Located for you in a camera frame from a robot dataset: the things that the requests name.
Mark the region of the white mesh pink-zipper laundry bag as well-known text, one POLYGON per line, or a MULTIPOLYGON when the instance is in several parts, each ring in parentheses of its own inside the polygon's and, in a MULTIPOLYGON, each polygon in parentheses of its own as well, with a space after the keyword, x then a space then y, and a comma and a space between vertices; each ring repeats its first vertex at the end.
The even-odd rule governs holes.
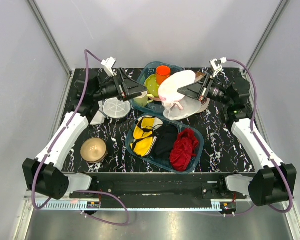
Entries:
POLYGON ((178 89, 195 83, 196 73, 192 70, 177 72, 168 77, 159 87, 158 95, 164 107, 163 116, 178 121, 198 114, 202 103, 181 93, 178 89))

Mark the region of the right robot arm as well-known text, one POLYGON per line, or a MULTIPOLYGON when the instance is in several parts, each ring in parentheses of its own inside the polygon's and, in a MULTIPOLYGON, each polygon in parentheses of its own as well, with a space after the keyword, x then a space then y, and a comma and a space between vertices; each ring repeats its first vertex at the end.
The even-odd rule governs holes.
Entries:
MULTIPOLYGON (((240 174, 227 176, 217 185, 220 197, 226 199, 238 192, 249 196, 258 207, 292 202, 297 170, 292 164, 284 164, 254 127, 255 116, 246 108, 253 85, 253 81, 238 78, 227 89, 222 89, 214 83, 213 75, 197 80, 195 72, 185 70, 164 80, 158 88, 158 97, 163 105, 179 110, 186 109, 187 99, 192 99, 194 106, 205 99, 224 105, 223 119, 253 160, 257 173, 253 178, 240 174)), ((169 120, 154 115, 140 117, 131 135, 128 149, 136 156, 168 159, 170 168, 177 172, 187 170, 200 144, 193 129, 178 130, 169 120)))

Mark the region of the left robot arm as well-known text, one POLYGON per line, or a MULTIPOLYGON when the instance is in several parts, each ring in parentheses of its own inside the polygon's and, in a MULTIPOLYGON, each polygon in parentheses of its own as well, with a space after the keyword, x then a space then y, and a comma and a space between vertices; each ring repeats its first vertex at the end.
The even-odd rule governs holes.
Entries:
POLYGON ((93 198, 98 186, 85 173, 62 173, 64 162, 82 132, 88 128, 99 111, 99 102, 111 98, 129 101, 141 96, 146 87, 123 73, 101 84, 98 77, 80 81, 78 96, 73 101, 73 110, 66 113, 64 120, 47 144, 34 158, 27 158, 23 174, 31 200, 36 194, 48 199, 61 199, 65 194, 80 191, 85 197, 93 198))

